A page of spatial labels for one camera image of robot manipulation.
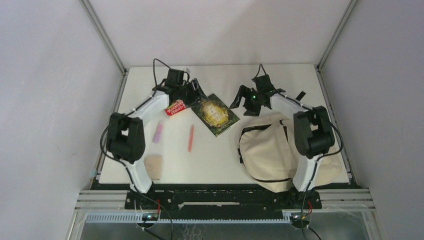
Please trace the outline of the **red comic book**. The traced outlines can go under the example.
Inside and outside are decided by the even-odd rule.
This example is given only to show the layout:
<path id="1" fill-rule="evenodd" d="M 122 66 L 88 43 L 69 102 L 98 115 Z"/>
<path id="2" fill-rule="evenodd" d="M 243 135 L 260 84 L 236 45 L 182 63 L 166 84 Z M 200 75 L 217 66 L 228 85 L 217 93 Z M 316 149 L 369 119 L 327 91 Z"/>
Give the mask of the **red comic book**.
<path id="1" fill-rule="evenodd" d="M 164 111 L 165 111 L 167 116 L 171 117 L 171 116 L 176 115 L 179 112 L 184 111 L 185 109 L 187 109 L 186 104 L 182 100 L 179 99 L 179 100 L 176 100 L 175 102 L 173 102 Z"/>

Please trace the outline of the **green yellow book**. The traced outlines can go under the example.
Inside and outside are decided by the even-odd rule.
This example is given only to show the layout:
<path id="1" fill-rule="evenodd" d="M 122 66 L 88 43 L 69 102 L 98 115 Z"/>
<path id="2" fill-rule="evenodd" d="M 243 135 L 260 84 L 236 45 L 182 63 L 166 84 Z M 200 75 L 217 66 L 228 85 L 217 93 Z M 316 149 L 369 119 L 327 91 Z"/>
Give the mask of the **green yellow book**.
<path id="1" fill-rule="evenodd" d="M 240 118 L 214 93 L 191 108 L 202 123 L 218 137 L 236 124 Z"/>

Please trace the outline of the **cream canvas student bag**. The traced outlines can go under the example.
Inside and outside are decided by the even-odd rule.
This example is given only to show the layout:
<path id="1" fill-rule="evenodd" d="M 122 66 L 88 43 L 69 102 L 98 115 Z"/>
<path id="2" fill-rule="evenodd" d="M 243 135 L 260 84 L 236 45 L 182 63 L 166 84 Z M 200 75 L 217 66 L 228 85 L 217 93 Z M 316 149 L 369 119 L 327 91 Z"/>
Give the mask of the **cream canvas student bag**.
<path id="1" fill-rule="evenodd" d="M 330 184 L 343 168 L 327 109 L 284 93 L 271 96 L 270 105 L 273 115 L 254 118 L 241 131 L 238 154 L 247 174 L 274 193 Z"/>

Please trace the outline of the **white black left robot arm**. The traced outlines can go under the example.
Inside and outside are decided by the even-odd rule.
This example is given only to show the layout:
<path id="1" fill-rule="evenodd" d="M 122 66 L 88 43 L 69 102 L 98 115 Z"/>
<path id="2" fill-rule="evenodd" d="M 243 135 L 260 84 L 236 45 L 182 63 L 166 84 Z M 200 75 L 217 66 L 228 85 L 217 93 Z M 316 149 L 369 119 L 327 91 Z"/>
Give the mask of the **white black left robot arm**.
<path id="1" fill-rule="evenodd" d="M 126 169 L 130 187 L 138 192 L 137 202 L 149 209 L 157 196 L 150 191 L 153 181 L 144 164 L 146 150 L 145 126 L 177 100 L 191 108 L 206 100 L 207 96 L 196 78 L 188 72 L 170 68 L 166 78 L 152 88 L 151 93 L 126 113 L 114 112 L 103 131 L 100 141 L 102 153 Z"/>

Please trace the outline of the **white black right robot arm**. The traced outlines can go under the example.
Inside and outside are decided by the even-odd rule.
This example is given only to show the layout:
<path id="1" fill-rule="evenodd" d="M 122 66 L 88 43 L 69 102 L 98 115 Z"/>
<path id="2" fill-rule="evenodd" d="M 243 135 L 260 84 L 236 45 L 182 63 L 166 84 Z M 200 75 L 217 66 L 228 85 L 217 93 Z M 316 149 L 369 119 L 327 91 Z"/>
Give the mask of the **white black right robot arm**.
<path id="1" fill-rule="evenodd" d="M 272 192 L 295 188 L 289 203 L 302 208 L 335 145 L 328 110 L 274 87 L 267 74 L 253 82 L 252 88 L 241 85 L 230 104 L 231 109 L 244 107 L 244 115 L 253 118 L 240 134 L 241 163 L 253 180 Z"/>

